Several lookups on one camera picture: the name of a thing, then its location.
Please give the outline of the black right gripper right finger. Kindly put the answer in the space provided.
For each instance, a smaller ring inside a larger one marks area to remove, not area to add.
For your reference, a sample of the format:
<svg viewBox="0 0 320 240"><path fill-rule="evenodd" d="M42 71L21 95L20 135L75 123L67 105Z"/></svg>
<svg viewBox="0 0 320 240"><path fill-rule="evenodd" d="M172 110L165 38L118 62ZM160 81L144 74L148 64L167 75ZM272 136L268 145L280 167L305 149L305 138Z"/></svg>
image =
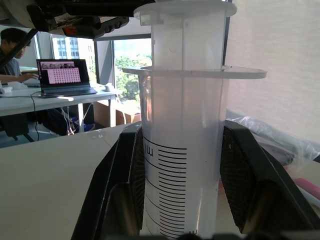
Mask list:
<svg viewBox="0 0 320 240"><path fill-rule="evenodd" d="M220 177L247 240L318 240L320 218L287 171L250 130L224 122Z"/></svg>

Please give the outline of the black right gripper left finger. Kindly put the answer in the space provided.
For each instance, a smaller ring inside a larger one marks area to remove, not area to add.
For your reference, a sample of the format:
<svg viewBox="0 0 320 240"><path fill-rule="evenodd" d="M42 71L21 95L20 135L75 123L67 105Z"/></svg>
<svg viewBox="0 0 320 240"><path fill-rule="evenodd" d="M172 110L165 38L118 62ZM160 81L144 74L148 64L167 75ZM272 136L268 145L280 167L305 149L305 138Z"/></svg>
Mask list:
<svg viewBox="0 0 320 240"><path fill-rule="evenodd" d="M73 240L139 236L143 226L145 159L140 122L126 126L94 171Z"/></svg>

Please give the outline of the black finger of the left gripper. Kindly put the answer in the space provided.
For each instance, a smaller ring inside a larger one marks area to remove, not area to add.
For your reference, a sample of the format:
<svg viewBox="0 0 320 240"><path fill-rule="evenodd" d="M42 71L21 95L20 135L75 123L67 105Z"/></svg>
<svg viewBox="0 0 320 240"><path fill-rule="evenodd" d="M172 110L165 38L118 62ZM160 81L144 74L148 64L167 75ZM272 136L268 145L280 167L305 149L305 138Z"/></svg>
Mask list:
<svg viewBox="0 0 320 240"><path fill-rule="evenodd" d="M66 12L71 16L133 17L140 6L155 0L63 0Z"/></svg>

